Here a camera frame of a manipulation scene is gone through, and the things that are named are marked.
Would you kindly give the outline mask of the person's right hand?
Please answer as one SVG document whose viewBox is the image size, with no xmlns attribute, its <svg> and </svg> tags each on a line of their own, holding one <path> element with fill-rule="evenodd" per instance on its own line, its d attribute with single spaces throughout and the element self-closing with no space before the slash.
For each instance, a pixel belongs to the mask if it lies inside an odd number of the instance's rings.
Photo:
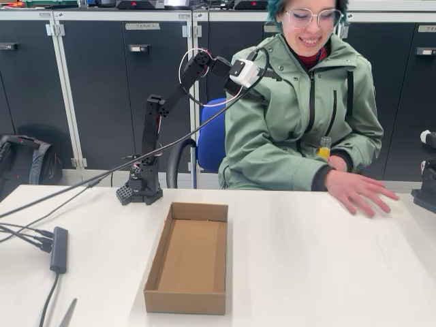
<svg viewBox="0 0 436 327">
<path fill-rule="evenodd" d="M 395 193 L 386 189 L 381 181 L 338 170 L 331 170 L 326 175 L 324 186 L 328 193 L 340 201 L 353 215 L 360 210 L 367 217 L 373 217 L 375 210 L 369 201 L 385 213 L 389 213 L 390 207 L 380 196 L 385 196 L 391 200 L 399 199 Z"/>
</svg>

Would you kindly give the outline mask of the person's left hand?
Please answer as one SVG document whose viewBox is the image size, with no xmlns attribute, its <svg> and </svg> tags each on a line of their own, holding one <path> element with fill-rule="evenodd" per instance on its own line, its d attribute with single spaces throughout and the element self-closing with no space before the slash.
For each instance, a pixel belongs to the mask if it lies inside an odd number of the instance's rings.
<svg viewBox="0 0 436 327">
<path fill-rule="evenodd" d="M 338 155 L 331 155 L 329 157 L 330 165 L 338 171 L 347 172 L 347 162 L 344 160 L 344 158 L 338 156 Z"/>
</svg>

